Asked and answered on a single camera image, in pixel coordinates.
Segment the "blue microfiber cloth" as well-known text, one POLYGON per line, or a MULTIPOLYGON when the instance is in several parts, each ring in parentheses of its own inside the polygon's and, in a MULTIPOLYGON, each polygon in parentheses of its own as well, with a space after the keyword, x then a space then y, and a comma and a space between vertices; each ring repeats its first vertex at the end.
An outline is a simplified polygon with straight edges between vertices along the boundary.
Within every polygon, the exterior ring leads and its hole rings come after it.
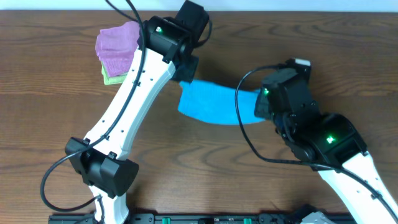
MULTIPOLYGON (((234 102, 235 89, 204 80, 191 83, 180 82, 182 94, 178 111, 185 116, 209 124, 239 124, 234 102)), ((243 124, 263 122, 254 115, 259 90, 240 90, 238 93, 239 114, 243 124)))

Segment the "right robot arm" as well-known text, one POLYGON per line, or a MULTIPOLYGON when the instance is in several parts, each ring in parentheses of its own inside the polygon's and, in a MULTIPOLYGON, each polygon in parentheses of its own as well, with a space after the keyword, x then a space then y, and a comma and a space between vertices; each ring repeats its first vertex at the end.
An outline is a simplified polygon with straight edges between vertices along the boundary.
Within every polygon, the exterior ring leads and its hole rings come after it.
POLYGON ((348 118, 321 113, 308 90, 263 88, 255 115, 272 121, 292 150, 337 193, 357 223, 397 223, 397 204, 348 118))

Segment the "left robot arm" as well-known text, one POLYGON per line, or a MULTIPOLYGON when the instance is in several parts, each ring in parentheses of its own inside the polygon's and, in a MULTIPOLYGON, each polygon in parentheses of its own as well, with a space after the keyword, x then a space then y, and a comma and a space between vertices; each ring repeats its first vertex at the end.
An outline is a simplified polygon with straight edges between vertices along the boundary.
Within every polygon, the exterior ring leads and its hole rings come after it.
POLYGON ((151 49, 137 49, 127 77, 108 109, 83 139, 70 138, 65 152, 89 186, 98 223, 124 223, 129 216, 126 192, 136 178, 138 164, 128 159, 133 140, 160 90, 169 80, 193 79, 198 57, 175 65, 151 49))

